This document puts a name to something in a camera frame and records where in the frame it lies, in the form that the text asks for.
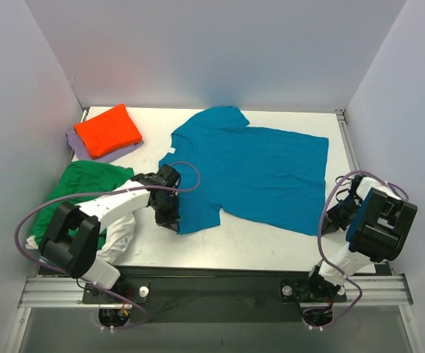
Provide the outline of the teal blue t shirt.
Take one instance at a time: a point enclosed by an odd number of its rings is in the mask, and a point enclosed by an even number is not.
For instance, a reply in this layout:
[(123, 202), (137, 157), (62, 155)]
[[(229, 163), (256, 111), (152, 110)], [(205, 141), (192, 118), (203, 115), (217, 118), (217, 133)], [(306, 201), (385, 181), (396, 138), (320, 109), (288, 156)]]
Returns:
[(213, 107), (171, 133), (159, 161), (181, 175), (179, 232), (220, 225), (220, 211), (316, 235), (325, 203), (327, 138), (253, 127), (236, 107)]

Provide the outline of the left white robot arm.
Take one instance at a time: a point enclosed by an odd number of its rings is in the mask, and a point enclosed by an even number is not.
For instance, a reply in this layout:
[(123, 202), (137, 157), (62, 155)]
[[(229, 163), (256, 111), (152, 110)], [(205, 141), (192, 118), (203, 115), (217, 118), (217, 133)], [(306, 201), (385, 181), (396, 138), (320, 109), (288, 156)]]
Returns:
[(126, 293), (120, 272), (97, 254), (102, 231), (126, 215), (151, 207), (158, 226), (179, 231), (180, 173), (162, 165), (156, 173), (138, 174), (106, 196), (73, 205), (61, 203), (54, 212), (38, 247), (45, 260), (74, 279), (98, 285), (108, 302)]

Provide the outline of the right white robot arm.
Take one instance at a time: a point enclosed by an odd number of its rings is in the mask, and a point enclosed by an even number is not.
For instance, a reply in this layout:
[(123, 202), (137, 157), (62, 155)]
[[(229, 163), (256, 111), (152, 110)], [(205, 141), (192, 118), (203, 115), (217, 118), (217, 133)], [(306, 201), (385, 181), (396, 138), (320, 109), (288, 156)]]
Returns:
[[(349, 181), (347, 195), (333, 207), (324, 204), (318, 225), (317, 244), (321, 261), (303, 281), (303, 291), (312, 300), (331, 299), (350, 277), (372, 263), (395, 260), (412, 228), (418, 207), (396, 186), (368, 172), (355, 171), (336, 182), (330, 196)], [(322, 237), (344, 231), (343, 247), (332, 257), (324, 254)]]

